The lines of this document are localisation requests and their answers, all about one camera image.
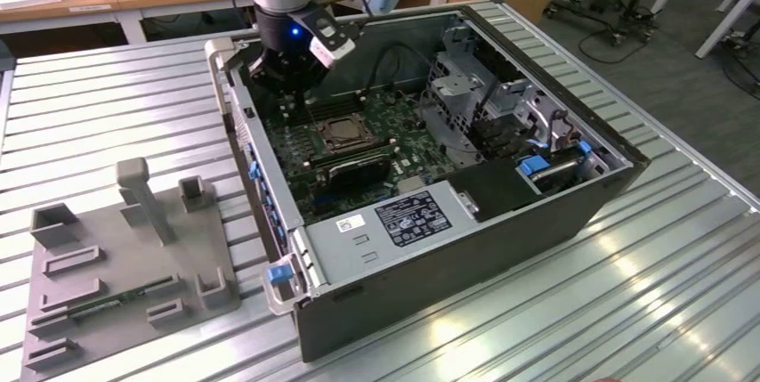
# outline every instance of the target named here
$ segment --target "slotted metal surface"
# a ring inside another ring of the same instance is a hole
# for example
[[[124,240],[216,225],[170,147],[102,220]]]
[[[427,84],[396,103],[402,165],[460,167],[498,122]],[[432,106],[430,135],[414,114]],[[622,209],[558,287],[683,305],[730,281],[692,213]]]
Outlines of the slotted metal surface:
[[[110,166],[134,156],[148,159],[155,191],[188,174],[214,180],[244,303],[58,380],[760,376],[756,198],[508,7],[472,7],[654,159],[578,237],[306,364],[292,320],[262,294],[266,254],[202,63],[207,37],[26,59],[3,80],[0,380],[20,371],[31,209],[118,202]]]

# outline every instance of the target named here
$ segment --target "power supply label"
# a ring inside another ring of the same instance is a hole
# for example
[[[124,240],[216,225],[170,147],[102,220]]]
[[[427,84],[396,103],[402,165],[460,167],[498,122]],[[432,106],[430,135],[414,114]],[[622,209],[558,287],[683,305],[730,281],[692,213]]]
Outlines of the power supply label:
[[[394,243],[400,247],[451,228],[450,219],[427,191],[376,207],[375,212]]]

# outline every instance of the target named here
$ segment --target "green pcb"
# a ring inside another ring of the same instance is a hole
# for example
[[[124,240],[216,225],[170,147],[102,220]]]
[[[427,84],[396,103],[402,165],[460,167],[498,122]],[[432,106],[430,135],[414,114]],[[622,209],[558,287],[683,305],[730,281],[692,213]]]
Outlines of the green pcb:
[[[326,139],[324,125],[336,118],[315,118],[299,126],[288,126],[282,116],[266,121],[267,136],[307,224],[395,197],[396,183],[411,177],[419,176],[431,184],[454,171],[454,163],[420,124],[416,107],[418,102],[400,93],[372,93],[358,115],[336,117],[360,120],[358,126],[350,123],[350,130],[375,143],[371,150],[336,152],[328,148],[327,142],[340,136]],[[391,170],[384,180],[342,193],[326,193],[320,188],[328,167],[386,155],[391,158]]]

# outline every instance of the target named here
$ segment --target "circuit board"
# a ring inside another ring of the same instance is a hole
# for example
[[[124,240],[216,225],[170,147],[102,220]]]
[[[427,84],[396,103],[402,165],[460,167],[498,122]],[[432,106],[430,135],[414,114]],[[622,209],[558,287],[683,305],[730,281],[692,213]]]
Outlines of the circuit board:
[[[310,121],[299,125],[291,125],[282,115],[266,120],[267,136],[307,224],[398,196],[410,181],[431,184],[455,170],[416,107],[411,96],[388,91],[371,93],[351,113],[310,114]],[[338,169],[371,158],[386,158],[390,164],[383,179],[338,193],[320,189],[326,167]]]

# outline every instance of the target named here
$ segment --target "3d-printed stand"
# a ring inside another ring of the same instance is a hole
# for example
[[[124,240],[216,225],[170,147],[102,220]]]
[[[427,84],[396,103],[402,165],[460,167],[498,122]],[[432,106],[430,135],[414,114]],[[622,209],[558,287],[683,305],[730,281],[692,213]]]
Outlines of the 3d-printed stand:
[[[240,305],[212,184],[154,194],[143,158],[119,162],[124,205],[38,208],[23,381],[74,370]]]

